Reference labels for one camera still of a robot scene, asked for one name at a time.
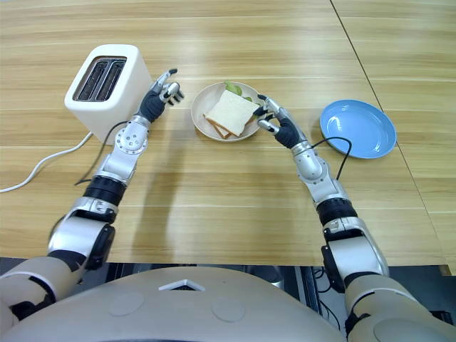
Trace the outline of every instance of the white bread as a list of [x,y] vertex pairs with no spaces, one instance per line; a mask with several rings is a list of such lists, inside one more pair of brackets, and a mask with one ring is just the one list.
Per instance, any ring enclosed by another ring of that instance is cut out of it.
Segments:
[[257,104],[225,90],[219,102],[205,117],[211,124],[239,137],[257,108]]
[[215,129],[215,131],[217,133],[219,133],[220,137],[223,138],[223,139],[227,139],[231,133],[228,132],[227,130],[224,130],[223,128],[221,128],[220,126],[218,126],[216,123],[211,123],[208,121],[208,123],[211,124],[211,126]]
[[230,132],[228,132],[227,130],[224,130],[223,128],[221,128],[217,125],[212,125],[212,126],[215,128],[217,133],[219,133],[219,135],[224,139],[227,139],[231,135]]

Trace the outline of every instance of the white plate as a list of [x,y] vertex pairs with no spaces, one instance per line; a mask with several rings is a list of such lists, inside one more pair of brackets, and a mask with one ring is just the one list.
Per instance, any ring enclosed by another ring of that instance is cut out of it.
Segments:
[[[254,90],[252,87],[249,87],[248,85],[243,83],[232,83],[235,86],[238,85],[239,87],[241,87],[243,97],[249,96],[250,98],[252,98],[254,103],[260,103],[261,105],[263,105],[263,101],[258,98],[258,92]],[[225,86],[225,83],[218,82],[209,85],[203,90],[201,90],[196,96],[196,98],[193,100],[190,115],[192,116],[192,120],[195,124],[195,127],[202,134],[217,141],[222,141],[224,143],[232,143],[234,141],[246,139],[249,136],[253,135],[259,129],[259,126],[257,125],[257,121],[254,120],[245,126],[244,132],[242,132],[239,137],[237,137],[236,135],[230,135],[227,139],[223,139],[222,137],[220,137],[219,133],[217,133],[214,126],[207,122],[203,114],[208,113],[212,109],[212,107],[214,107],[215,104],[219,102],[219,99],[225,90]]]

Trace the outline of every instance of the white power cord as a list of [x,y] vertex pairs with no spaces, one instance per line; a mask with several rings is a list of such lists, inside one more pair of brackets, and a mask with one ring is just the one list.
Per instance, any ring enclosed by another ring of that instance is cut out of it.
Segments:
[[92,136],[92,132],[89,132],[86,137],[84,139],[81,140],[80,143],[78,143],[75,147],[72,147],[70,148],[69,150],[64,150],[64,151],[60,151],[60,152],[57,152],[57,153],[54,153],[53,155],[49,155],[47,156],[46,158],[40,160],[40,162],[38,164],[36,164],[35,168],[33,169],[33,171],[31,172],[31,174],[26,178],[26,180],[24,180],[22,183],[19,183],[17,185],[14,185],[13,187],[7,187],[6,189],[0,189],[0,193],[2,192],[8,192],[8,191],[12,191],[12,190],[15,190],[15,189],[18,189],[20,187],[23,187],[25,184],[27,184],[28,182],[30,182],[32,180],[33,177],[35,177],[35,174],[36,172],[38,171],[38,169],[40,168],[40,166],[42,166],[42,164],[47,161],[47,160],[50,160],[54,157],[57,157],[59,155],[65,155],[66,153],[70,153],[70,152],[73,152],[73,151],[76,151],[77,149],[81,148],[86,142],[87,140],[90,139],[90,137]]

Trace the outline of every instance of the blue plate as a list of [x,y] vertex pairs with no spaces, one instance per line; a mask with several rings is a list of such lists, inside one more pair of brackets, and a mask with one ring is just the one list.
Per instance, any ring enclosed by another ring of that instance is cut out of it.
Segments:
[[[332,102],[322,112],[320,128],[325,138],[343,137],[353,143],[350,156],[373,159],[387,155],[396,143],[396,129],[390,118],[373,105],[357,100]],[[346,153],[348,143],[328,141],[337,151]]]

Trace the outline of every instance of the wooden table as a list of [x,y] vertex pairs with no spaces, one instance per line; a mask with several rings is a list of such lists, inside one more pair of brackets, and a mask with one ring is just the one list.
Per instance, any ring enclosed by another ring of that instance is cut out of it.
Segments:
[[334,4],[456,274],[456,3]]
[[[321,225],[290,153],[266,132],[234,144],[190,120],[192,99],[226,79],[288,108],[313,142],[330,102],[375,94],[330,2],[10,1],[1,3],[1,187],[86,129],[63,97],[87,54],[104,43],[139,47],[153,75],[178,67],[186,99],[152,127],[115,223],[110,261],[321,264]],[[100,143],[49,163],[3,194],[0,255],[46,252],[48,233],[83,189],[72,184]],[[342,156],[318,149],[337,170]],[[440,242],[403,153],[350,159],[341,176],[390,265],[444,264]]]

